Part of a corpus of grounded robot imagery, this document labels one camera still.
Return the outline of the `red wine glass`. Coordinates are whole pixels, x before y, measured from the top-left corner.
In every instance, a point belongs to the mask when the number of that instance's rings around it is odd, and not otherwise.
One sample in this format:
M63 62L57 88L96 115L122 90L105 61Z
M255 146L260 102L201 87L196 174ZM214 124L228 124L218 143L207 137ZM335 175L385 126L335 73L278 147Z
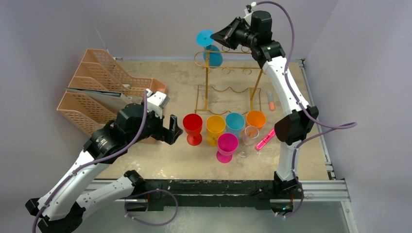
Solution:
M203 137L203 119L198 114L188 114L183 119L183 126L187 135L187 142L192 146L200 145Z

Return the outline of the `blue wine glass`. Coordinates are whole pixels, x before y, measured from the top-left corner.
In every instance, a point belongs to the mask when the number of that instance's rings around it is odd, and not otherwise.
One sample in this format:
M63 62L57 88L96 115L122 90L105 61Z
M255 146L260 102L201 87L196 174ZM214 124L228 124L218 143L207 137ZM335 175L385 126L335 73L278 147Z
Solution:
M229 113L225 117L225 122L226 122L226 128L225 128L226 132L231 133L235 135L237 138L239 138L239 135L245 126L245 119L243 115L239 113Z
M211 67L220 67L223 63L223 56L220 49L213 45L214 40L211 38L212 30L202 30L196 35L196 43L204 48L203 58L208 61Z

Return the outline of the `yellow wine glass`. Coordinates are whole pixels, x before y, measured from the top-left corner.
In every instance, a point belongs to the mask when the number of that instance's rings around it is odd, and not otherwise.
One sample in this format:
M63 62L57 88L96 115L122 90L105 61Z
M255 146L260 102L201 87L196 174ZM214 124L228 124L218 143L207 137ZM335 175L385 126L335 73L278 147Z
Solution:
M206 120L207 137L206 142L209 146L217 146L218 138L224 133L226 122L222 116L212 115Z

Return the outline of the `magenta wine glass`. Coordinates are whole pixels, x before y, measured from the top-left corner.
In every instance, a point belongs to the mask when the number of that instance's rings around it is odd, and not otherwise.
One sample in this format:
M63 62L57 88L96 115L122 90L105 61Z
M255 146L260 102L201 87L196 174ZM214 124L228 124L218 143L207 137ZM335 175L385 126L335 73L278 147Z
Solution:
M217 141L218 151L216 158L221 163L229 163L233 158L233 153L239 145L238 138L232 133L223 133Z

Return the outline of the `clear wine glass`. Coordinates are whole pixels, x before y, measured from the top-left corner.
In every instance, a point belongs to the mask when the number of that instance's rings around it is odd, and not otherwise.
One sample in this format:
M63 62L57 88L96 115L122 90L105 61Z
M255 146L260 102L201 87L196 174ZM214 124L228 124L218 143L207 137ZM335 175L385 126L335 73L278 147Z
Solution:
M247 157L251 153L251 146L256 142L259 136L259 129L255 126L247 126L242 133L242 144L238 148L237 156Z

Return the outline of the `orange wine glass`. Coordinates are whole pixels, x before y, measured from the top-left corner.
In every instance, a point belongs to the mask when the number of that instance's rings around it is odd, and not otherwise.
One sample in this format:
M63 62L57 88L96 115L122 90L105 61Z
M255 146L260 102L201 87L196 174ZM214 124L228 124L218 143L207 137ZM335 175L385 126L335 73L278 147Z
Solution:
M250 111L245 117L246 126L254 126L258 130L261 130L266 124L266 119L267 118L263 112L258 110Z

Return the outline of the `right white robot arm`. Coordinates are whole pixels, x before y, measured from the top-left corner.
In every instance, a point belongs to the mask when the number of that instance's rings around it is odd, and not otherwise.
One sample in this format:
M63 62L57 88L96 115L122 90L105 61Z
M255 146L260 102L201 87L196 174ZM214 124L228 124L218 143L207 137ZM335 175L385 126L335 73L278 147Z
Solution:
M281 44L272 39L272 16L257 10L245 17L235 18L224 29L213 33L211 39L236 49L238 45L251 50L252 57L272 82L280 100L284 117L275 126L275 134L281 142L278 168L274 174L273 192L283 198L297 186L295 161L297 146L311 131L319 110L301 96L287 65Z

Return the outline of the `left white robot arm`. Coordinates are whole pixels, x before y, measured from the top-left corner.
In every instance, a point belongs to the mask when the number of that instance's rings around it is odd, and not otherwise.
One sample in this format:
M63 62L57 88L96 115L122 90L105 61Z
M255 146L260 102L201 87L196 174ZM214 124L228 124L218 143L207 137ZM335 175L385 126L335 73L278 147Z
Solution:
M172 145L182 132L175 115L170 116L169 127L165 128L163 117L145 104L128 104L92 134L55 187L43 197L26 202L26 209L35 217L32 232L71 233L91 213L117 199L150 195L146 181L135 170L92 192L86 193L85 189L136 142L152 137Z

